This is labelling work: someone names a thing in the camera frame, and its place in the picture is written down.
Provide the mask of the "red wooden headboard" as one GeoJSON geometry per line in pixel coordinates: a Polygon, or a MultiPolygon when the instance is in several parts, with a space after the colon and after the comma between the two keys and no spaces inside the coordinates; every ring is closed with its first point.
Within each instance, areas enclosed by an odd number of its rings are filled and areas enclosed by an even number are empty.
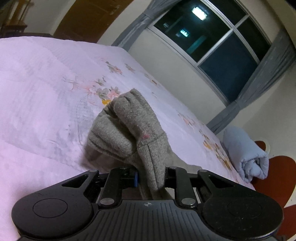
{"type": "Polygon", "coordinates": [[[270,158],[267,178],[253,178],[251,183],[256,191],[271,197],[283,208],[284,219],[277,239],[295,240],[295,204],[287,206],[295,189],[295,160],[288,156],[270,158]]]}

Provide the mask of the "pink floral bed sheet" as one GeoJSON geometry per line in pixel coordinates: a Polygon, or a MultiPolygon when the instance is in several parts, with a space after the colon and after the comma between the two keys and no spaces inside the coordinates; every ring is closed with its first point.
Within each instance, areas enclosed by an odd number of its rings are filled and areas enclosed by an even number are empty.
{"type": "Polygon", "coordinates": [[[22,197],[88,169],[102,109],[137,89],[173,152],[244,184],[219,139],[124,49],[43,37],[1,39],[1,240],[17,240],[11,209],[22,197]]]}

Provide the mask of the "grey curtain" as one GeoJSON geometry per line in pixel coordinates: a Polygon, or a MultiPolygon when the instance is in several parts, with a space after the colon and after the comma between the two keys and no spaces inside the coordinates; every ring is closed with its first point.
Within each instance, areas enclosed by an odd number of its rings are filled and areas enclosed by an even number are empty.
{"type": "Polygon", "coordinates": [[[143,30],[160,15],[171,9],[179,0],[153,0],[148,7],[119,35],[112,46],[128,51],[143,30]]]}
{"type": "Polygon", "coordinates": [[[220,133],[241,110],[248,107],[273,87],[294,61],[295,46],[287,30],[281,29],[236,100],[218,113],[207,124],[207,127],[214,134],[220,133]]]}

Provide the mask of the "right grey curtain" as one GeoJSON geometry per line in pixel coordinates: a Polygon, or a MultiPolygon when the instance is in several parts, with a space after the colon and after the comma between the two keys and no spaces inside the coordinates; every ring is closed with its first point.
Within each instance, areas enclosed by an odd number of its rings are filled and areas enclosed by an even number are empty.
{"type": "Polygon", "coordinates": [[[287,30],[281,29],[236,100],[218,113],[207,124],[207,127],[214,134],[220,133],[241,110],[248,107],[273,87],[294,61],[295,46],[287,30]]]}

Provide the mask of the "grey pants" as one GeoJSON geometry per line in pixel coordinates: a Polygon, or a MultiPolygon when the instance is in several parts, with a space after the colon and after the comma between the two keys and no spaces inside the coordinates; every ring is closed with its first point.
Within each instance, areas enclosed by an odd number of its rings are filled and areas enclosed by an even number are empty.
{"type": "Polygon", "coordinates": [[[87,138],[101,154],[139,171],[142,199],[164,199],[166,168],[180,167],[196,174],[201,168],[181,160],[171,149],[154,111],[136,89],[111,101],[96,117],[87,138]]]}

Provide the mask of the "wooden chair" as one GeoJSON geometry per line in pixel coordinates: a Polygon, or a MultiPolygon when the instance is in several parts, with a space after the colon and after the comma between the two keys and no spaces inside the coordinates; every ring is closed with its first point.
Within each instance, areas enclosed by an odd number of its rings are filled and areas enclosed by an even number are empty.
{"type": "Polygon", "coordinates": [[[8,1],[1,8],[1,38],[19,36],[27,28],[24,17],[32,1],[8,1]]]}

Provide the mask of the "rolled light blue duvet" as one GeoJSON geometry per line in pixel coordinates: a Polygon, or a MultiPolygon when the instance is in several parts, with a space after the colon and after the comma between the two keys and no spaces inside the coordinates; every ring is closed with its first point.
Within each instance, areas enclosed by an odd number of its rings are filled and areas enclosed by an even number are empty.
{"type": "Polygon", "coordinates": [[[246,183],[250,183],[254,177],[261,180],[267,178],[268,154],[242,128],[228,126],[224,130],[222,143],[231,163],[246,183]]]}

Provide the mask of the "left grey curtain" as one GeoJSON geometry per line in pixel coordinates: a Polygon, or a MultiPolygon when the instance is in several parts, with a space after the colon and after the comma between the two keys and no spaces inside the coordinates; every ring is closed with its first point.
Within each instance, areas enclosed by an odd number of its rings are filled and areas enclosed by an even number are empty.
{"type": "Polygon", "coordinates": [[[128,51],[143,30],[160,15],[171,9],[179,0],[153,0],[148,7],[119,35],[112,46],[128,51]]]}

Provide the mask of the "aluminium sliding window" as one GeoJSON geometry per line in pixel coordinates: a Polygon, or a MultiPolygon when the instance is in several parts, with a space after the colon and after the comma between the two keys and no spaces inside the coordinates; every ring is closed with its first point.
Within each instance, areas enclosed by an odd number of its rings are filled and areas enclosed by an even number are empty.
{"type": "Polygon", "coordinates": [[[148,29],[189,62],[225,105],[238,97],[271,46],[242,1],[180,1],[148,29]]]}

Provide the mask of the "brown wooden door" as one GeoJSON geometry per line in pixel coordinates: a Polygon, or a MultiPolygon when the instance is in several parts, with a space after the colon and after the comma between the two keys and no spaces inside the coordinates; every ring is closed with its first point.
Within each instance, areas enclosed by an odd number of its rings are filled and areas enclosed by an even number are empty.
{"type": "Polygon", "coordinates": [[[75,1],[58,25],[54,38],[97,43],[131,0],[75,1]]]}

